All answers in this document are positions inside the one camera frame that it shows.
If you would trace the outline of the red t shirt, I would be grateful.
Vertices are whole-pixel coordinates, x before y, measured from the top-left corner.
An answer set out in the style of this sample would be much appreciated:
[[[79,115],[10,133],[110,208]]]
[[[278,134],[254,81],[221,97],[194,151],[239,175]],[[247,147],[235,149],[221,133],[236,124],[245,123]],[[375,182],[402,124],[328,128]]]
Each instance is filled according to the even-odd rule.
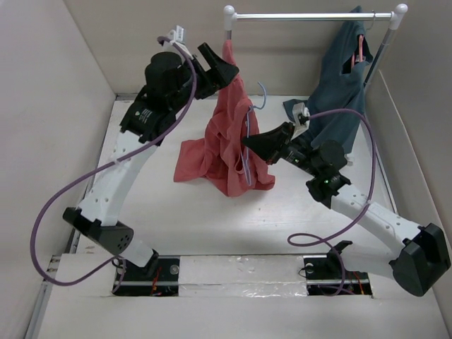
[[[182,142],[173,180],[204,178],[228,197],[271,190],[275,177],[268,173],[267,164],[242,145],[243,137],[259,133],[252,101],[237,75],[219,91],[204,137]]]

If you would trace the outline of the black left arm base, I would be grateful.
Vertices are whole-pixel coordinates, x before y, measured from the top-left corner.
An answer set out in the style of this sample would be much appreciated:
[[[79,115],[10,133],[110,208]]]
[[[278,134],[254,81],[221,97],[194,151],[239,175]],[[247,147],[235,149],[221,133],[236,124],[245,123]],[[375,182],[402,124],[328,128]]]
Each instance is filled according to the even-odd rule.
[[[156,266],[146,273],[126,261],[125,273],[119,261],[115,267],[112,293],[119,297],[176,297],[179,295],[180,256],[161,256]]]

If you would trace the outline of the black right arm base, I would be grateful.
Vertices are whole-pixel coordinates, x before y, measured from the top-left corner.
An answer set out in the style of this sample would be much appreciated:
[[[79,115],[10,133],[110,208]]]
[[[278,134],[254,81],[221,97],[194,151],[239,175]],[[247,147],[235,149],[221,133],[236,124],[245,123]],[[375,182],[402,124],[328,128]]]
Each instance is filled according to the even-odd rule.
[[[350,245],[349,241],[342,241],[323,254],[305,254],[303,266],[298,275],[306,280],[309,296],[333,297],[339,295],[371,296],[369,275],[360,271],[350,271],[342,268],[338,254]]]

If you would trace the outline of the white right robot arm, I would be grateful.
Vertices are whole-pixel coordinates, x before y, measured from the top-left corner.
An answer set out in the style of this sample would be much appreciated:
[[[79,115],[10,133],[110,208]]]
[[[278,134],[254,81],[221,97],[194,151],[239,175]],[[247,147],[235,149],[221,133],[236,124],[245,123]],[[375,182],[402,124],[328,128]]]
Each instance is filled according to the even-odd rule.
[[[283,159],[312,175],[306,186],[315,201],[348,217],[387,248],[373,251],[342,240],[328,253],[328,273],[335,278],[351,270],[373,273],[394,279],[411,295],[424,296],[451,267],[443,230],[433,223],[421,226],[406,220],[360,192],[340,173],[347,160],[338,142],[302,148],[293,139],[294,132],[294,125],[285,122],[272,131],[244,137],[242,144],[269,165]]]

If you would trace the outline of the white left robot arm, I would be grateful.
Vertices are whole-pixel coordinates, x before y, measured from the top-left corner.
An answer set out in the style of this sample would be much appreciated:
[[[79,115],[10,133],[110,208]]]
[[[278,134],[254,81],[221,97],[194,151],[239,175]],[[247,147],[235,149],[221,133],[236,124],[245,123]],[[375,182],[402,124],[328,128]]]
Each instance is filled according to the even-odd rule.
[[[145,85],[120,122],[109,160],[90,192],[63,219],[83,236],[113,256],[133,264],[142,280],[157,273],[157,252],[138,240],[134,230],[119,221],[121,207],[148,158],[186,114],[193,100],[202,100],[226,88],[239,69],[218,56],[206,43],[198,47],[209,65],[205,70],[195,56],[169,52],[154,55],[145,68]]]

